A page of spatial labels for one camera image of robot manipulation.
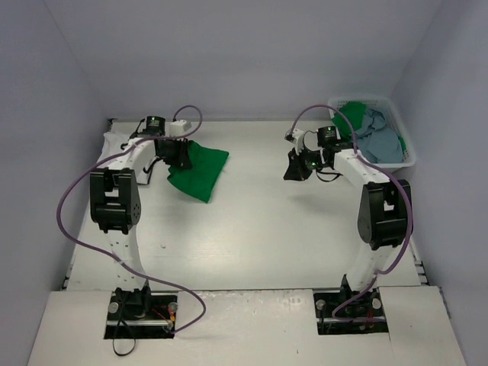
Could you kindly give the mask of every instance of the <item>blue cloth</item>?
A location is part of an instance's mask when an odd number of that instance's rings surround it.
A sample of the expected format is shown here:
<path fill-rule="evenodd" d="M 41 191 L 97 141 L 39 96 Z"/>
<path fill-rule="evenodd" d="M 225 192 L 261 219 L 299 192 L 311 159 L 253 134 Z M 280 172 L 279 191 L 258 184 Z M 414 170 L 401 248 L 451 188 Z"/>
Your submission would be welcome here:
<path fill-rule="evenodd" d="M 366 108 L 363 123 L 355 131 L 358 148 L 373 163 L 393 164 L 403 161 L 403 151 L 397 134 L 387 126 L 384 115 Z"/>

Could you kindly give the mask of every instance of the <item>gray wall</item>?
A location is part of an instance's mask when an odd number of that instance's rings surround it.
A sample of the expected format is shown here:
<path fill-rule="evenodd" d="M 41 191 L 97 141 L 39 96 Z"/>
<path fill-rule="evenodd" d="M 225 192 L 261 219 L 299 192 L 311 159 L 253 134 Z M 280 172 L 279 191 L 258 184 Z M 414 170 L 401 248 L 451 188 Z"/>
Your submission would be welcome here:
<path fill-rule="evenodd" d="M 441 0 L 46 0 L 112 117 L 294 117 L 389 95 Z"/>
<path fill-rule="evenodd" d="M 470 366 L 488 364 L 487 19 L 445 0 L 393 94 L 418 153 L 414 236 Z"/>
<path fill-rule="evenodd" d="M 0 34 L 0 364 L 23 365 L 72 254 L 57 201 L 96 159 L 107 124 L 42 1 L 4 0 Z M 74 233 L 87 198 L 85 186 L 65 210 Z"/>

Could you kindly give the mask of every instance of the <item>white tabletop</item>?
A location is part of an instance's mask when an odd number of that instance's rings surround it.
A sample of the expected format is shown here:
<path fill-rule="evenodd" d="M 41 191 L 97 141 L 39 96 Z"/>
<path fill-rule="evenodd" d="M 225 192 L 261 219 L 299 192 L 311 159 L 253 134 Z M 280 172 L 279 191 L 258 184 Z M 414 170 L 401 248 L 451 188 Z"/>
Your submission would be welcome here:
<path fill-rule="evenodd" d="M 174 339 L 140 339 L 119 358 L 103 340 L 110 291 L 53 292 L 29 366 L 465 366 L 436 287 L 382 287 L 389 333 L 318 335 L 310 290 L 203 293 L 207 315 Z M 178 324 L 201 311 L 178 294 Z M 117 340 L 126 352 L 130 340 Z"/>
<path fill-rule="evenodd" d="M 365 245 L 356 227 L 360 192 L 344 178 L 284 181 L 292 148 L 284 134 L 290 126 L 289 121 L 204 123 L 192 139 L 230 152 L 209 204 L 182 194 L 166 181 L 168 167 L 155 166 L 150 186 L 140 187 L 137 237 L 146 273 L 211 291 L 340 285 Z M 113 131 L 131 133 L 135 127 L 115 123 Z M 110 250 L 88 211 L 79 238 Z M 112 291 L 115 279 L 111 259 L 76 249 L 68 290 Z M 419 285 L 410 251 L 379 285 Z"/>

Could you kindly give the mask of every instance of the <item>fabric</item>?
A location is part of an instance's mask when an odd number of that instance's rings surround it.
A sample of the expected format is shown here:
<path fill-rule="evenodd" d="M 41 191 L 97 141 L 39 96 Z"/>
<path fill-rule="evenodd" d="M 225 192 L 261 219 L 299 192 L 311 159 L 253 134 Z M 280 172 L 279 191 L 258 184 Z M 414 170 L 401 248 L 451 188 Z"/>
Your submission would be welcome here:
<path fill-rule="evenodd" d="M 350 101 L 339 110 L 348 118 L 354 130 L 361 128 L 361 125 L 363 123 L 364 111 L 366 110 L 366 104 L 360 103 L 359 101 Z M 341 138 L 345 138 L 348 140 L 351 136 L 351 129 L 345 122 L 344 118 L 336 113 L 332 118 L 332 122 L 339 130 Z"/>
<path fill-rule="evenodd" d="M 384 115 L 366 108 L 360 128 L 355 131 L 358 148 L 369 162 L 394 164 L 403 161 L 402 144 Z"/>
<path fill-rule="evenodd" d="M 394 164 L 403 161 L 405 142 L 387 126 L 381 112 L 358 101 L 350 101 L 340 108 L 340 111 L 351 122 L 358 148 L 369 162 Z M 332 122 L 337 126 L 342 138 L 351 139 L 351 130 L 341 116 L 335 114 Z"/>
<path fill-rule="evenodd" d="M 208 149 L 195 141 L 188 143 L 188 156 L 193 167 L 180 169 L 170 166 L 168 181 L 181 192 L 208 203 L 229 153 Z"/>

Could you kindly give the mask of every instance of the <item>plastic basket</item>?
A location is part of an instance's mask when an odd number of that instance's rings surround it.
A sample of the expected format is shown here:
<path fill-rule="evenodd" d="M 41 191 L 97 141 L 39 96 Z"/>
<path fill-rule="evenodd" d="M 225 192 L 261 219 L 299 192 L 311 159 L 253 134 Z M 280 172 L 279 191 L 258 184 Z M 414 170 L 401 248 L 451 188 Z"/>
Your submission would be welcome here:
<path fill-rule="evenodd" d="M 331 107 L 341 108 L 349 101 L 360 101 L 366 104 L 368 107 L 373 108 L 379 112 L 382 112 L 387 120 L 387 125 L 396 132 L 397 135 L 403 138 L 405 142 L 405 151 L 403 152 L 403 162 L 397 164 L 377 164 L 381 168 L 385 168 L 390 172 L 394 172 L 398 169 L 413 166 L 416 163 L 417 155 L 413 149 L 412 140 L 409 134 L 406 132 L 405 125 L 402 118 L 398 113 L 397 108 L 389 98 L 377 96 L 377 95 L 356 95 L 350 97 L 337 97 L 330 98 L 328 105 Z M 334 117 L 334 111 L 329 110 L 330 117 Z"/>

